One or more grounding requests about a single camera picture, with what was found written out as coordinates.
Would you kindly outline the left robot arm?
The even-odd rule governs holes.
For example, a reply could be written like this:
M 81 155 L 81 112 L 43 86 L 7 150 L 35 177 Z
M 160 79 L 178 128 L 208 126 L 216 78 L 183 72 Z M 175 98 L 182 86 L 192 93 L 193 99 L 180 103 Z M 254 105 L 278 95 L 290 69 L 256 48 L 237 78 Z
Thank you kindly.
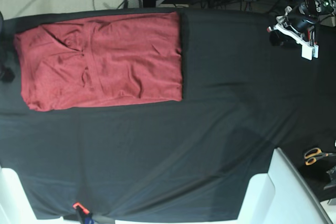
M 319 56 L 319 27 L 335 17 L 335 0 L 278 0 L 286 3 L 284 14 L 267 28 L 273 46 L 301 46 L 301 57 L 307 60 Z

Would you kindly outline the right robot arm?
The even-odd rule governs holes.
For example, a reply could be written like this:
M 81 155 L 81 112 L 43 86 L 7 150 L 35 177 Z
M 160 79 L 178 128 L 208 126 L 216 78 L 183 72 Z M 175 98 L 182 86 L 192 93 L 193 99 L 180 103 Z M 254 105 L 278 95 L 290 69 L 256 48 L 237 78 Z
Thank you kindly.
M 15 74 L 10 67 L 5 65 L 7 60 L 7 53 L 4 49 L 4 38 L 2 36 L 3 28 L 4 28 L 4 18 L 2 13 L 0 14 L 1 17 L 1 82 L 2 83 L 11 83 L 14 78 Z

